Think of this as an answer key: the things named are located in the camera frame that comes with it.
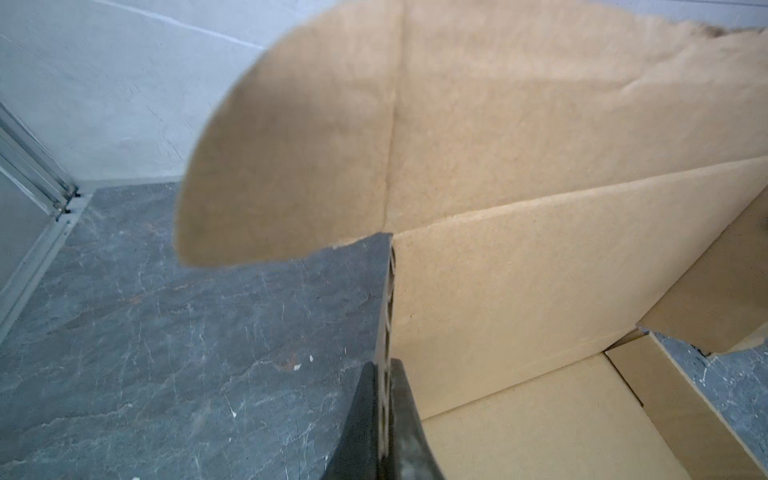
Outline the cardboard sheet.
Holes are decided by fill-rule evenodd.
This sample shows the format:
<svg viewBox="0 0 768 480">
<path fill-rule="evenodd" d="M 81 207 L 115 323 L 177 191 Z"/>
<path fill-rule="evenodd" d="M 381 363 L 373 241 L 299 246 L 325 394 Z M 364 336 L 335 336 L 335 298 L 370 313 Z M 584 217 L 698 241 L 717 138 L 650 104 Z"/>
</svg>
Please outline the cardboard sheet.
<svg viewBox="0 0 768 480">
<path fill-rule="evenodd" d="M 763 479 L 663 345 L 767 336 L 767 31 L 592 1 L 354 1 L 230 90 L 190 265 L 389 236 L 377 478 L 403 362 L 444 479 Z"/>
</svg>

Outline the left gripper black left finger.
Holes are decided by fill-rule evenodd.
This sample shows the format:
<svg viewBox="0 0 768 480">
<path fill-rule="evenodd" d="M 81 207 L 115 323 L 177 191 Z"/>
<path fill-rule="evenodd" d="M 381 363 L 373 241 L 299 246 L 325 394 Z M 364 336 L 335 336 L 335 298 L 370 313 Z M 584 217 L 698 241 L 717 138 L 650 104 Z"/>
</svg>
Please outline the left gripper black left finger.
<svg viewBox="0 0 768 480">
<path fill-rule="evenodd" d="M 366 363 L 355 389 L 341 437 L 322 480 L 371 480 L 378 469 L 377 370 Z"/>
</svg>

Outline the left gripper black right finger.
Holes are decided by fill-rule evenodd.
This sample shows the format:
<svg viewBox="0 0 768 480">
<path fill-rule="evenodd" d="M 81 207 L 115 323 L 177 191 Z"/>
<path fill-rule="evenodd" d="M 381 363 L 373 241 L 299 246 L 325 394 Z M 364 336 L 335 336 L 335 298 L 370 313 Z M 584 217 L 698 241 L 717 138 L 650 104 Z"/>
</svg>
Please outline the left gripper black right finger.
<svg viewBox="0 0 768 480">
<path fill-rule="evenodd" d="M 403 362 L 392 359 L 389 372 L 386 478 L 443 480 L 445 476 L 429 447 Z"/>
</svg>

